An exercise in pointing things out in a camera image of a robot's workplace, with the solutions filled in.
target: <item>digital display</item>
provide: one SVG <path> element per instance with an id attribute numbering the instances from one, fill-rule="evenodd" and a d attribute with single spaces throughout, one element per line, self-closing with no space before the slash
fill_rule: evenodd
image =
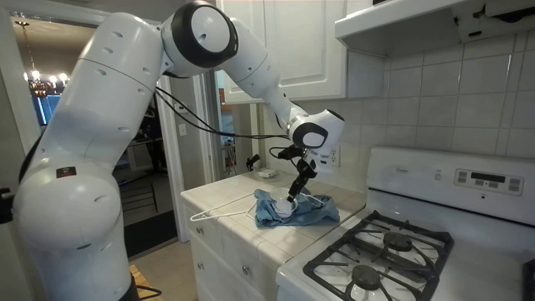
<path id="1" fill-rule="evenodd" d="M 505 183 L 505 177 L 504 176 L 482 174 L 481 172 L 472 172 L 472 175 L 470 177 L 472 179 L 492 181 L 492 182 L 498 182 L 498 183 Z"/>

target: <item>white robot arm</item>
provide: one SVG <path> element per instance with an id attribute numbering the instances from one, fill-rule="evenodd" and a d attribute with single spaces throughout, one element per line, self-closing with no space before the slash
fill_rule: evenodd
<path id="1" fill-rule="evenodd" d="M 272 57 L 243 23 L 203 1 L 188 2 L 161 26 L 113 13 L 82 51 L 54 118 L 21 168 L 13 203 L 48 300 L 139 300 L 111 173 L 160 76 L 190 77 L 214 67 L 264 99 L 290 140 L 306 149 L 290 200 L 328 170 L 343 119 L 329 110 L 308 115 L 292 104 Z"/>

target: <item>black rug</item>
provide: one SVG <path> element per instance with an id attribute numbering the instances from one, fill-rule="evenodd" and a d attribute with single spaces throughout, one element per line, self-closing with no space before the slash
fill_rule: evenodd
<path id="1" fill-rule="evenodd" d="M 137 255 L 177 236 L 174 211 L 158 214 L 125 227 L 125 245 L 128 257 Z"/>

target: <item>blue towel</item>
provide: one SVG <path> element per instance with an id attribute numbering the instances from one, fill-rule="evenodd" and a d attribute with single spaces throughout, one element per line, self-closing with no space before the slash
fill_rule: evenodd
<path id="1" fill-rule="evenodd" d="M 334 205 L 333 199 L 325 195 L 314 196 L 325 203 L 322 205 L 314 199 L 299 194 L 297 197 L 297 209 L 287 218 L 282 218 L 275 212 L 273 209 L 273 203 L 275 201 L 270 197 L 268 192 L 257 189 L 255 190 L 255 197 L 255 222 L 258 228 L 275 227 L 278 225 L 303 226 L 313 224 L 321 219 L 331 219 L 335 222 L 340 221 L 340 215 L 338 214 L 338 209 L 336 209 L 336 206 Z"/>

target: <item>white stove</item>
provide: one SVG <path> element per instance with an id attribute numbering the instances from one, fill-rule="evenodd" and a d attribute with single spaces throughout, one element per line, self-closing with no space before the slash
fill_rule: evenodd
<path id="1" fill-rule="evenodd" d="M 374 148 L 366 208 L 279 268 L 278 301 L 534 301 L 534 182 L 533 161 Z"/>

